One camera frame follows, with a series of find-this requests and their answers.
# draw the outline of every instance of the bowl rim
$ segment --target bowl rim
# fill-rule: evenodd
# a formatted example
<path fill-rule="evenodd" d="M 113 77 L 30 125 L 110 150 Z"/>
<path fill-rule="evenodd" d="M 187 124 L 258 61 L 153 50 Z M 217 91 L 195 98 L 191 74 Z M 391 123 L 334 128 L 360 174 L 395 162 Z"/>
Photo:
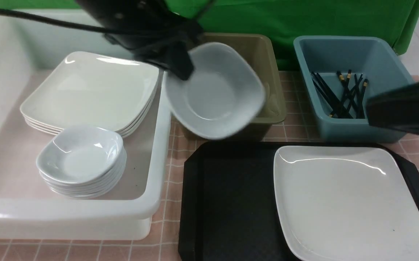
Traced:
<path fill-rule="evenodd" d="M 56 139 L 59 139 L 60 137 L 63 137 L 66 135 L 66 133 L 72 132 L 72 131 L 81 131 L 82 129 L 89 129 L 90 131 L 104 131 L 108 134 L 111 134 L 115 137 L 115 140 L 117 142 L 117 146 L 118 146 L 118 153 L 115 155 L 115 158 L 113 160 L 111 160 L 110 162 L 107 162 L 106 165 L 104 165 L 99 171 L 97 175 L 92 175 L 90 176 L 88 179 L 85 180 L 76 180 L 76 181 L 66 181 L 66 180 L 62 180 L 62 179 L 58 179 L 56 177 L 54 177 L 52 174 L 50 174 L 49 171 L 47 171 L 45 169 L 44 166 L 44 161 L 42 160 L 43 155 L 45 155 L 45 153 L 47 152 L 47 150 L 50 149 L 50 147 L 56 146 L 55 145 L 55 141 Z M 76 126 L 72 126 L 72 127 L 68 127 L 66 129 L 63 129 L 59 134 L 57 134 L 55 137 L 53 137 L 52 140 L 50 140 L 50 142 L 48 142 L 47 145 L 45 145 L 45 147 L 40 151 L 40 153 L 37 156 L 37 159 L 35 160 L 36 165 L 37 165 L 37 169 L 41 172 L 43 172 L 45 174 L 45 177 L 50 178 L 51 180 L 54 180 L 56 182 L 59 183 L 63 183 L 66 185 L 82 185 L 84 183 L 87 182 L 91 182 L 92 180 L 97 179 L 98 177 L 104 175 L 105 173 L 107 173 L 108 171 L 110 171 L 112 169 L 112 167 L 114 167 L 115 163 L 118 161 L 118 159 L 120 158 L 119 156 L 122 154 L 124 150 L 124 142 L 123 139 L 121 137 L 121 135 L 119 135 L 117 132 L 112 132 L 111 130 L 107 130 L 107 129 L 103 129 L 101 127 L 96 127 L 93 125 L 76 125 Z"/>

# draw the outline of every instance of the stack of bowls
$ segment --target stack of bowls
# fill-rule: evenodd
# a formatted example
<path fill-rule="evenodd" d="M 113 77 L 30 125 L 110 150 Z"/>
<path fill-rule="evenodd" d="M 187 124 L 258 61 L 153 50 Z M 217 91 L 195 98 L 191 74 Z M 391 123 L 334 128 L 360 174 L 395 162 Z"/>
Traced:
<path fill-rule="evenodd" d="M 64 129 L 40 152 L 37 168 L 48 187 L 73 198 L 93 198 L 121 179 L 127 154 L 116 133 L 88 125 Z"/>

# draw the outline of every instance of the stack of plates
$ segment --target stack of plates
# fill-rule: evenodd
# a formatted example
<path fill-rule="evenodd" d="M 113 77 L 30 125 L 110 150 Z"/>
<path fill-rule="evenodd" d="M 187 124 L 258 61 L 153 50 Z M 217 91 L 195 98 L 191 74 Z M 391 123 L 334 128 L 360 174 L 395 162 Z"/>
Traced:
<path fill-rule="evenodd" d="M 158 79 L 158 68 L 149 64 L 77 51 L 57 66 L 20 111 L 30 127 L 48 134 L 89 124 L 124 138 L 146 117 Z"/>
<path fill-rule="evenodd" d="M 121 179 L 127 154 L 121 136 L 92 126 L 75 126 L 58 134 L 37 157 L 48 187 L 73 198 L 93 198 Z"/>

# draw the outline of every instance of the square white plate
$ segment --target square white plate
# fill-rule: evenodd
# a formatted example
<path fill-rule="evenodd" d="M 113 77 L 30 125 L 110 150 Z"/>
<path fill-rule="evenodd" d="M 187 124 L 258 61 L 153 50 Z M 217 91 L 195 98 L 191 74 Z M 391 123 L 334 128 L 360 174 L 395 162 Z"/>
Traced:
<path fill-rule="evenodd" d="M 419 211 L 382 149 L 285 146 L 274 190 L 286 242 L 304 261 L 419 261 Z"/>
<path fill-rule="evenodd" d="M 120 131 L 145 108 L 158 74 L 158 68 L 145 63 L 77 51 L 57 66 L 20 111 L 55 128 L 89 124 Z"/>

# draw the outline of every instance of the black cable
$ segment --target black cable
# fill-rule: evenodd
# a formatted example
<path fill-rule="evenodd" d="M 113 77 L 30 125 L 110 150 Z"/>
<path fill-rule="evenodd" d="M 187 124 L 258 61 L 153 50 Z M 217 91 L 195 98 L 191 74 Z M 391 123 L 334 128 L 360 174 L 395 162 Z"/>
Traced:
<path fill-rule="evenodd" d="M 124 31 L 124 30 L 108 29 L 108 28 L 102 28 L 102 27 L 93 26 L 93 25 L 84 25 L 84 24 L 66 22 L 66 21 L 48 18 L 45 16 L 34 15 L 30 13 L 25 13 L 25 12 L 15 11 L 15 10 L 7 10 L 7 9 L 0 9 L 0 15 L 14 17 L 14 18 L 21 18 L 25 20 L 32 20 L 36 22 L 49 24 L 49 25 L 56 25 L 56 26 L 60 26 L 64 28 L 71 28 L 71 29 L 95 32 L 95 33 L 109 33 L 109 34 L 122 34 L 122 35 L 126 34 L 126 35 L 133 35 L 136 37 L 141 37 L 141 38 L 156 38 L 156 37 L 162 37 L 163 34 L 169 34 L 171 32 L 181 30 L 182 28 L 187 26 L 189 23 L 198 20 L 204 13 L 206 13 L 206 11 L 208 11 L 208 9 L 214 4 L 214 2 L 215 0 L 208 0 L 206 5 L 204 5 L 204 7 L 202 7 L 196 13 L 195 16 L 193 16 L 190 20 L 182 23 L 181 25 L 178 25 L 174 28 L 169 28 L 166 30 L 156 30 L 156 31 L 144 31 L 144 30 Z"/>

